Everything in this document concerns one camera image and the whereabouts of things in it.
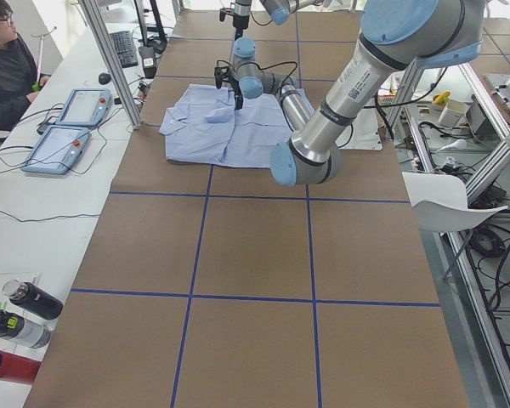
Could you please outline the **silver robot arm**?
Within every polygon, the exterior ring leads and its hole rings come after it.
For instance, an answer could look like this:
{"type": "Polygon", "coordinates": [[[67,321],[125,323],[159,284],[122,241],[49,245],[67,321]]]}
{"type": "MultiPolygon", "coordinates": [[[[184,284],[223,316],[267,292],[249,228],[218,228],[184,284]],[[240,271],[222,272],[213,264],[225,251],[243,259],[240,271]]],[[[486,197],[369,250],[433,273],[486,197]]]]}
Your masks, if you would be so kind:
{"type": "Polygon", "coordinates": [[[338,137],[385,80],[410,63],[420,69],[460,65],[479,55],[484,1],[369,1],[363,8],[352,59],[315,111],[296,83],[264,72],[249,37],[237,37],[227,82],[237,99],[273,94],[294,132],[270,154],[270,170],[282,185],[321,184],[340,168],[338,137]]]}
{"type": "MultiPolygon", "coordinates": [[[[296,13],[300,9],[308,6],[328,5],[329,1],[287,1],[287,0],[269,0],[261,1],[264,10],[270,17],[270,20],[276,25],[285,23],[291,14],[296,13]]],[[[235,28],[235,39],[243,36],[244,31],[249,26],[251,16],[252,0],[233,1],[228,8],[219,10],[219,20],[224,21],[226,15],[230,15],[233,19],[233,27],[235,28]]]]}

